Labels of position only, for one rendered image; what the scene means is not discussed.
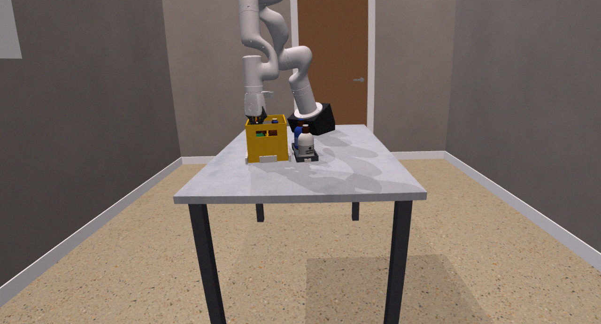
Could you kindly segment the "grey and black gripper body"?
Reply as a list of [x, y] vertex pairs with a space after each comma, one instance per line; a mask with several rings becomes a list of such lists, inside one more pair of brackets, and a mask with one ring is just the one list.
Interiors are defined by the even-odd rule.
[[266, 105], [263, 93], [245, 94], [245, 115], [260, 116], [262, 114], [262, 106], [266, 112]]

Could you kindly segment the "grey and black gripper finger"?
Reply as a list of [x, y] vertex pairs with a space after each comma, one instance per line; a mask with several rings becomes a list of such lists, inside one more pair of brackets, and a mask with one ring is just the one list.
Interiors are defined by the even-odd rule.
[[268, 115], [266, 114], [264, 108], [262, 107], [262, 114], [260, 116], [257, 116], [257, 124], [262, 124], [264, 119], [268, 118]]
[[[246, 116], [247, 116], [247, 115], [246, 115]], [[251, 124], [251, 125], [253, 125], [253, 124], [257, 124], [257, 122], [255, 121], [255, 116], [254, 116], [254, 117], [252, 117], [252, 116], [247, 116], [247, 117], [248, 117], [248, 119], [249, 119], [249, 122], [250, 122], [250, 124]]]

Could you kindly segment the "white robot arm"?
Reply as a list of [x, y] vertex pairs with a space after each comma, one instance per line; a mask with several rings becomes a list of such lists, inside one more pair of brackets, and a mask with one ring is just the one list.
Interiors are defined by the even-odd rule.
[[[265, 98], [272, 99], [274, 92], [264, 91], [263, 81], [277, 79], [279, 70], [298, 69], [288, 80], [298, 106], [294, 115], [298, 119], [313, 118], [323, 109], [321, 103], [315, 103], [308, 79], [313, 53], [307, 46], [283, 48], [288, 40], [287, 24], [283, 16], [268, 8], [281, 1], [283, 0], [239, 0], [242, 44], [258, 49], [268, 57], [268, 63], [262, 63], [261, 56], [243, 57], [245, 92], [263, 93]], [[273, 47], [261, 37], [260, 20], [268, 27]]]

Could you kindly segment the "white bottle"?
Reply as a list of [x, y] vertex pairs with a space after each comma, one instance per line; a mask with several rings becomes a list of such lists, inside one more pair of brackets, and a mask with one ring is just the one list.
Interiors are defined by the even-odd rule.
[[298, 154], [299, 157], [314, 156], [314, 137], [309, 133], [307, 124], [303, 125], [302, 133], [298, 137]]

